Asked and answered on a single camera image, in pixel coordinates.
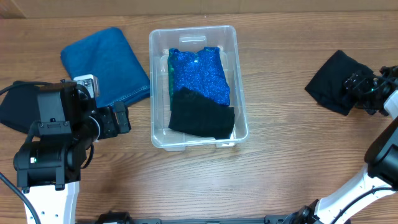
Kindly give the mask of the blue sparkly cloth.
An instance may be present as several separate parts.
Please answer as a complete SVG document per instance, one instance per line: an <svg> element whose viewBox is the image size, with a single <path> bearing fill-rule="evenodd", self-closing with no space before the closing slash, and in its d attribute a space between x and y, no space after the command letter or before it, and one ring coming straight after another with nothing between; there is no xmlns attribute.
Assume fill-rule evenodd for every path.
<svg viewBox="0 0 398 224"><path fill-rule="evenodd" d="M182 88L188 88L221 106L230 105L230 87L218 47L204 47L196 53L171 48L167 68L171 98Z"/></svg>

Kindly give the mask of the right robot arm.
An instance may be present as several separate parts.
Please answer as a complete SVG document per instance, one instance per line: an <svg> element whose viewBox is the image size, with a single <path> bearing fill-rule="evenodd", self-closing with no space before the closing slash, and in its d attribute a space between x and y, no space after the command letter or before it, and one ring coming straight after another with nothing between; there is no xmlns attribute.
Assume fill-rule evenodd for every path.
<svg viewBox="0 0 398 224"><path fill-rule="evenodd" d="M339 81L344 105L373 115L391 116L392 123L370 145L365 165L340 189L284 218L265 223L349 223L350 218L376 200L397 192L397 67L380 74L356 69Z"/></svg>

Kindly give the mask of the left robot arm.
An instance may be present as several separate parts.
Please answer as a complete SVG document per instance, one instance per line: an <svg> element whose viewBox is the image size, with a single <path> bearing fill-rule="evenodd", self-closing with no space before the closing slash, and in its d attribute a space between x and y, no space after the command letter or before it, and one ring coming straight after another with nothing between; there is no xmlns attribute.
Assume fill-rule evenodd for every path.
<svg viewBox="0 0 398 224"><path fill-rule="evenodd" d="M40 87L40 118L13 161L29 223L74 223L81 170L93 160L95 141L130 131L127 106L99 108L95 96L80 82Z"/></svg>

